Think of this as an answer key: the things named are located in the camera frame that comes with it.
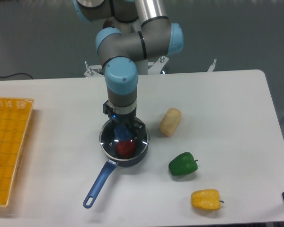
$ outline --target yellow basket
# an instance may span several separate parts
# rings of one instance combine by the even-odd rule
[[[0,97],[0,206],[6,207],[34,100]]]

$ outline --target pan handle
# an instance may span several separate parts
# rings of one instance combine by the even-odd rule
[[[101,172],[99,173],[96,181],[94,182],[93,186],[91,187],[89,193],[87,194],[83,206],[85,208],[91,208],[92,205],[94,204],[97,196],[99,195],[99,192],[101,191],[105,181],[107,180],[108,176],[116,169],[117,163],[113,160],[108,160],[105,162],[103,168],[101,169]]]

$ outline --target robotic arm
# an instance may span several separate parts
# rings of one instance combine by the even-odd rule
[[[182,50],[179,24],[170,23],[162,0],[74,0],[84,20],[114,17],[119,29],[107,27],[96,37],[96,49],[105,76],[108,100],[103,113],[116,124],[134,124],[137,106],[138,71],[135,62]],[[141,29],[120,30],[139,22]]]

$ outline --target white table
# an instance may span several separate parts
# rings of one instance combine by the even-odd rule
[[[284,141],[258,70],[140,76],[137,117],[151,134],[139,164],[118,167],[94,206],[82,206],[107,161],[104,78],[0,82],[0,96],[35,99],[9,207],[0,227],[184,226],[284,220]],[[176,107],[171,138],[158,125]],[[174,178],[168,163],[190,151],[199,169]],[[219,211],[195,210],[192,192],[219,190]]]

